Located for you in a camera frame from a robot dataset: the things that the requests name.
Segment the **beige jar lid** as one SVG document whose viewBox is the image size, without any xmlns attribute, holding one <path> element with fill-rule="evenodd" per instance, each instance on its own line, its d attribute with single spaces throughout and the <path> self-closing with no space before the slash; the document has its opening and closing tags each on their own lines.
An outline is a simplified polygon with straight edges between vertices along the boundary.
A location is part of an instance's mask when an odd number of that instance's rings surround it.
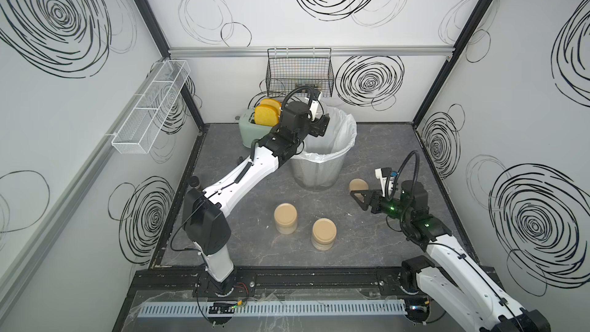
<svg viewBox="0 0 590 332">
<path fill-rule="evenodd" d="M 369 189 L 368 184 L 361 178 L 353 179 L 349 184 L 349 191 L 352 195 L 360 195 Z"/>
</svg>

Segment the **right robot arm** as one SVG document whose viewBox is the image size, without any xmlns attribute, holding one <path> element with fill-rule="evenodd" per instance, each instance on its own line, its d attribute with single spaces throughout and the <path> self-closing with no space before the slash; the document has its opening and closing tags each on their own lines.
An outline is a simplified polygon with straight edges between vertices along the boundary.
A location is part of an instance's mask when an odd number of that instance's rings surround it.
<svg viewBox="0 0 590 332">
<path fill-rule="evenodd" d="M 350 196 L 364 211 L 399 221 L 407 241 L 423 255 L 402 263 L 401 288 L 431 297 L 465 331 L 549 331 L 548 319 L 509 296 L 468 255 L 451 230 L 430 214 L 428 193 L 419 182 L 404 181 L 400 197 L 392 185 L 370 190 L 362 179 L 349 184 Z"/>
</svg>

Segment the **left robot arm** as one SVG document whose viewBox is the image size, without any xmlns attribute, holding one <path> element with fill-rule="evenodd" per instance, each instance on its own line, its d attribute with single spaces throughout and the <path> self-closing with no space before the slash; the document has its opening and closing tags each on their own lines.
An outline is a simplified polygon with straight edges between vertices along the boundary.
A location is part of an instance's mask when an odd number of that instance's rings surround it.
<svg viewBox="0 0 590 332">
<path fill-rule="evenodd" d="M 236 284 L 227 249 L 231 236 L 227 217 L 251 189 L 299 154 L 305 138 L 323 137 L 329 122 L 330 115 L 319 101 L 285 101 L 279 123 L 253 142 L 244 161 L 216 183 L 187 192 L 180 229 L 192 242 L 187 250 L 203 259 L 217 294 L 230 294 Z"/>
</svg>

